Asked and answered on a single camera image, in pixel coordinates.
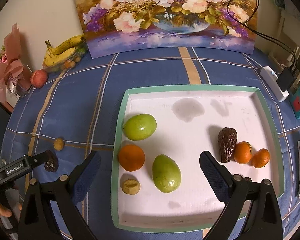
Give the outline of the bag of small fruits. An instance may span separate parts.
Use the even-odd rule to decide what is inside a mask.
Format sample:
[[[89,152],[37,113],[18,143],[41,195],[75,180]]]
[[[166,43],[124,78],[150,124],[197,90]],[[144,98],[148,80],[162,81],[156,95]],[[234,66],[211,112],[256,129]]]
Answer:
[[[74,68],[87,51],[87,46],[83,45],[69,48],[61,54],[55,55],[52,53],[52,47],[48,46],[43,59],[43,69],[48,73],[53,73]]]

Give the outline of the elongated dark brown date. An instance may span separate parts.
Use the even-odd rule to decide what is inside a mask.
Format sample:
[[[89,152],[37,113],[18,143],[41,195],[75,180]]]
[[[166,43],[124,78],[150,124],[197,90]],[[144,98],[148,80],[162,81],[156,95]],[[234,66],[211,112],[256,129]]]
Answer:
[[[228,163],[232,159],[237,144],[237,132],[234,128],[225,127],[218,133],[218,147],[222,163]]]

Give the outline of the large dark brown date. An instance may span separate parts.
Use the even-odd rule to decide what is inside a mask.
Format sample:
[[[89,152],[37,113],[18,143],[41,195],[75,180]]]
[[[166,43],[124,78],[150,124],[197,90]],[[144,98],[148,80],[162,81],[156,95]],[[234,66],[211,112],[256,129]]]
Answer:
[[[46,150],[45,153],[48,156],[48,161],[44,163],[44,168],[47,172],[57,172],[58,170],[58,158],[50,150]]]

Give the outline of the orange tangerine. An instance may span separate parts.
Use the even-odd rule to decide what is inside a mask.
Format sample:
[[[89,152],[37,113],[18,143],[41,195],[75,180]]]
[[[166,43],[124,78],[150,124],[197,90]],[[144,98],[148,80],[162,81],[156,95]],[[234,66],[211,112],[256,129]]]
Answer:
[[[118,161],[126,171],[134,172],[143,167],[145,154],[139,146],[125,145],[118,153]]]
[[[252,157],[251,163],[255,168],[262,168],[270,161],[270,153],[267,149],[262,148],[258,150]]]
[[[239,142],[234,150],[234,160],[239,164],[247,164],[252,158],[252,148],[249,142]]]

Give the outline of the tan longan round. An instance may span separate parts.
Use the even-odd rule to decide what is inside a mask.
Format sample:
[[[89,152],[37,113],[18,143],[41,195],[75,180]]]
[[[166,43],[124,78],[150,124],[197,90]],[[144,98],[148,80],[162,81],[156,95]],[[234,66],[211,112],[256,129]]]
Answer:
[[[64,140],[62,138],[56,138],[53,142],[53,148],[56,151],[61,151],[64,148]]]

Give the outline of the white power strip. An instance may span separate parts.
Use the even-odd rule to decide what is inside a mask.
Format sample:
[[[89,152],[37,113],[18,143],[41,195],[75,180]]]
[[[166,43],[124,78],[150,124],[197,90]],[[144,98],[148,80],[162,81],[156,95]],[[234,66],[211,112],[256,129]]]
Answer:
[[[286,98],[288,98],[289,92],[287,90],[281,90],[281,88],[277,84],[278,76],[269,66],[262,67],[260,75],[270,87],[278,102],[283,102],[286,100]]]

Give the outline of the round dark brown date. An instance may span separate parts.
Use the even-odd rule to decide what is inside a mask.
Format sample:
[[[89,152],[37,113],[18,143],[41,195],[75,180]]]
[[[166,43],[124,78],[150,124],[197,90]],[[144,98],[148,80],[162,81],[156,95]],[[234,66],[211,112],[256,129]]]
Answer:
[[[252,179],[251,179],[250,177],[244,177],[244,180],[245,180],[245,181],[252,182]]]

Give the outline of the white shelf furniture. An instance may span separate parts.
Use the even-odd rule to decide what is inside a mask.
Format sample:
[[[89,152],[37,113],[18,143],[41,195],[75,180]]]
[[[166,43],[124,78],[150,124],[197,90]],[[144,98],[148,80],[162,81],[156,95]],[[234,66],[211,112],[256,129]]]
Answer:
[[[298,59],[300,56],[300,21],[287,13],[285,10],[281,10],[276,38],[278,39],[282,33],[286,34],[296,45],[296,48],[293,51]],[[295,82],[293,83],[294,87],[297,87],[297,85],[300,84],[300,71],[297,70],[296,72],[297,76]]]

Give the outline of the tan longan cracked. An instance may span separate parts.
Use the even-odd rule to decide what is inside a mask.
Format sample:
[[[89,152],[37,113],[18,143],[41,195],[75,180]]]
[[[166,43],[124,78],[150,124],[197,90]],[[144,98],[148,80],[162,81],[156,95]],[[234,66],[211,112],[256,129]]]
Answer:
[[[135,179],[127,179],[122,184],[122,191],[125,194],[135,195],[140,191],[141,185]]]

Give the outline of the banana bunch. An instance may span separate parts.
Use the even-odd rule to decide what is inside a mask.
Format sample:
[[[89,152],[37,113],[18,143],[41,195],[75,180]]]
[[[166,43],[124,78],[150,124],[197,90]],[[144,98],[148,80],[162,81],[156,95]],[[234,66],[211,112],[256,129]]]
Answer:
[[[48,68],[61,64],[74,56],[79,48],[85,45],[85,38],[84,35],[73,36],[56,47],[53,47],[49,40],[46,40],[45,44],[43,68]]]

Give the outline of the red apple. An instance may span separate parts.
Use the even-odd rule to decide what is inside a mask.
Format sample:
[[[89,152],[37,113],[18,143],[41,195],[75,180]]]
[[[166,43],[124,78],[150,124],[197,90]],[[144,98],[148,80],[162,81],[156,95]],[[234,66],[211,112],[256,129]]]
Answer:
[[[32,74],[30,82],[34,87],[41,88],[43,87],[43,85],[45,85],[46,81],[48,80],[48,77],[48,73],[45,70],[40,69]]]

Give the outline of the black power adapter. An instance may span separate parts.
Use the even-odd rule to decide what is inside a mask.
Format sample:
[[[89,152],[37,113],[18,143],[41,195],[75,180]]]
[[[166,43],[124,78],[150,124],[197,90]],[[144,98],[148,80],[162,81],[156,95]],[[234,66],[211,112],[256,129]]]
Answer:
[[[284,92],[290,89],[292,84],[295,81],[295,75],[291,68],[284,68],[279,77],[277,78],[276,83],[278,84],[279,88]]]

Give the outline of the large green fruit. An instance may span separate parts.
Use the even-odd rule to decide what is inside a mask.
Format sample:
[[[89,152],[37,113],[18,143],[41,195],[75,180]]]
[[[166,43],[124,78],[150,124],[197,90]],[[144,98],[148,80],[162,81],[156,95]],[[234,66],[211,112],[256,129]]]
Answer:
[[[132,141],[144,140],[157,129],[157,121],[150,114],[138,114],[129,118],[123,126],[125,136]]]

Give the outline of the pink ribbon flower bouquet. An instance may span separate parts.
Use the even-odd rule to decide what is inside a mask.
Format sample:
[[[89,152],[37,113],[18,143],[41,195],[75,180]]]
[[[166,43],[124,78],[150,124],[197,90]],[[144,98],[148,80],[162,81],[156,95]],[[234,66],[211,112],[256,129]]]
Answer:
[[[7,94],[22,98],[32,88],[32,71],[21,61],[21,55],[20,31],[14,24],[0,51],[0,103],[9,112],[13,112],[14,107],[7,102]]]

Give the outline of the flower painting canvas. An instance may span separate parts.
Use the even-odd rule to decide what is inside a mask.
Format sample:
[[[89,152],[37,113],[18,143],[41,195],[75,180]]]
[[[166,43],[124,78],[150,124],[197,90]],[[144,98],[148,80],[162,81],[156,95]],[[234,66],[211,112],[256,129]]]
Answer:
[[[159,47],[252,53],[257,0],[75,0],[94,58]]]

